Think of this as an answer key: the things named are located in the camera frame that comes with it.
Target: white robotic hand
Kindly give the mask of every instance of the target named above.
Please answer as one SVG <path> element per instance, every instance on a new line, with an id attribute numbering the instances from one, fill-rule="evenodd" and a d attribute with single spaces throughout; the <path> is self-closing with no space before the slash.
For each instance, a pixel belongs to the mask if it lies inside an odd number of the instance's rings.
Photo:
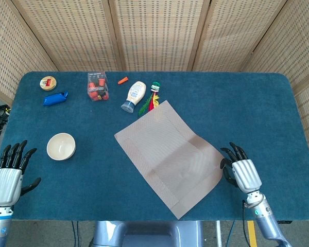
<path id="1" fill-rule="evenodd" d="M 13 206 L 20 196 L 33 190 L 40 183 L 37 178 L 31 185 L 22 188 L 25 169 L 36 148 L 29 150 L 22 158 L 22 153 L 27 141 L 15 144 L 12 148 L 8 145 L 0 158 L 0 247 L 5 246 L 7 235 L 10 231 Z"/>
<path id="2" fill-rule="evenodd" d="M 252 209 L 257 224 L 266 239 L 277 241 L 279 247 L 292 247 L 281 232 L 266 197 L 259 192 L 262 182 L 252 160 L 247 158 L 241 147 L 234 143 L 230 145 L 234 153 L 229 148 L 221 148 L 230 159 L 222 159 L 220 167 L 227 181 L 247 194 L 247 202 L 243 200 L 243 208 Z M 232 168 L 235 178 L 230 176 L 228 167 Z"/>

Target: blue table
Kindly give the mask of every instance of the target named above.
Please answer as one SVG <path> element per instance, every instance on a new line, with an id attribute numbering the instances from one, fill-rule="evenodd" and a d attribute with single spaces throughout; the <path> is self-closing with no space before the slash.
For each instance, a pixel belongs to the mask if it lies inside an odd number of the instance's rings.
<path id="1" fill-rule="evenodd" d="M 58 84 L 51 92 L 39 87 L 48 75 Z M 125 76 L 129 81 L 117 85 Z M 15 219 L 175 220 L 114 138 L 137 120 L 153 81 L 162 85 L 160 102 L 168 100 L 196 134 L 217 149 L 229 141 L 245 149 L 278 220 L 309 219 L 309 149 L 286 77 L 198 72 L 109 72 L 107 77 L 110 99 L 98 102 L 87 95 L 84 72 L 32 72 L 22 78 L 1 150 L 27 139 L 25 150 L 38 151 L 24 185 L 36 177 L 42 182 L 18 201 Z M 120 106 L 137 80 L 148 89 L 129 114 Z M 65 90 L 66 102 L 42 106 L 46 95 Z M 60 132 L 74 136 L 77 148 L 69 160 L 58 162 L 48 157 L 46 145 Z M 240 219 L 245 198 L 222 179 L 182 220 Z"/>

